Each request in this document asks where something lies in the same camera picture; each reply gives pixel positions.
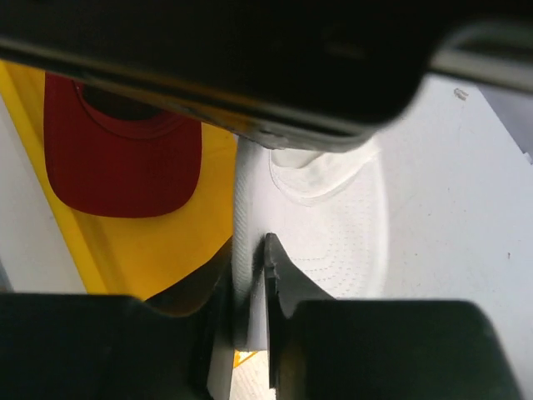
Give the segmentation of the white cap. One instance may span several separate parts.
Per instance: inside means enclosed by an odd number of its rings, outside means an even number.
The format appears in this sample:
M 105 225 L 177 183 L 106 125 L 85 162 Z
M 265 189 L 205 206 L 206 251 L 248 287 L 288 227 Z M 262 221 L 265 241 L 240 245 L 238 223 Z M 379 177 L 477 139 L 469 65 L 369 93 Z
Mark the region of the white cap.
M 388 263 L 381 148 L 271 150 L 237 144 L 233 197 L 234 342 L 251 357 L 233 372 L 233 399 L 272 399 L 260 246 L 273 233 L 289 259 L 337 299 L 380 296 Z

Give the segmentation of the yellow plastic tray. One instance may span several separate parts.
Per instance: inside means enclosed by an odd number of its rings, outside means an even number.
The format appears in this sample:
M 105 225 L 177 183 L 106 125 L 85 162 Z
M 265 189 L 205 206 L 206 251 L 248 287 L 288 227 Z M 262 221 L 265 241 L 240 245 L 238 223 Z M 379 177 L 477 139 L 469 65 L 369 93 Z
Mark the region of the yellow plastic tray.
M 1 64 L 1 94 L 58 224 L 70 266 L 90 293 L 159 293 L 199 268 L 232 235 L 237 140 L 202 125 L 202 167 L 192 199 L 181 209 L 142 219 L 96 217 L 61 203 L 46 177 L 42 144 L 44 73 Z

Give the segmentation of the red baseball cap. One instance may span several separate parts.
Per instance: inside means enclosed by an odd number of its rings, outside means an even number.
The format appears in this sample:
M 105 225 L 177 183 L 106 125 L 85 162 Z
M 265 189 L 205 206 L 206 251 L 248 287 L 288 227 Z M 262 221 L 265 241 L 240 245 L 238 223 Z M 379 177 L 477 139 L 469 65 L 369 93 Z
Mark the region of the red baseball cap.
M 174 212 L 200 177 L 200 122 L 51 73 L 45 75 L 43 142 L 54 193 L 92 215 Z

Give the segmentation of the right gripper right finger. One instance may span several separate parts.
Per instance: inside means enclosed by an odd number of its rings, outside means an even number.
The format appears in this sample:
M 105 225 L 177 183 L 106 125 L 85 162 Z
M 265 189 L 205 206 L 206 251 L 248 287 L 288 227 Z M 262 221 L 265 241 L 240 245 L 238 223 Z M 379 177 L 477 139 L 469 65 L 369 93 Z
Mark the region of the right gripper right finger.
M 263 241 L 270 386 L 280 399 L 519 399 L 473 303 L 338 300 Z

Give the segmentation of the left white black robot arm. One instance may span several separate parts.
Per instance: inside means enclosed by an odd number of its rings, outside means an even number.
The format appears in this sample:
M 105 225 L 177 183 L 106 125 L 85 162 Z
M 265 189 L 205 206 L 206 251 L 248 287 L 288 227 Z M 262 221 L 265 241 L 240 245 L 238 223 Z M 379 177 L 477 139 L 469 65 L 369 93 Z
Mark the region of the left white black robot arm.
M 3 59 L 270 148 L 345 151 L 424 76 L 529 92 L 529 1 L 4 1 Z

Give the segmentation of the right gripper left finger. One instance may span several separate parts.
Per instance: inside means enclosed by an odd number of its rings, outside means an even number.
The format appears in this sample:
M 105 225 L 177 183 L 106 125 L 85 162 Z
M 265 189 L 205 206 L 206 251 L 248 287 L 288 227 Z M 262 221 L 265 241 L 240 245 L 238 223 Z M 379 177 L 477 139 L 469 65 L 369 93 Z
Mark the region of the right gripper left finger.
M 226 399 L 232 246 L 142 301 L 4 293 L 4 399 Z

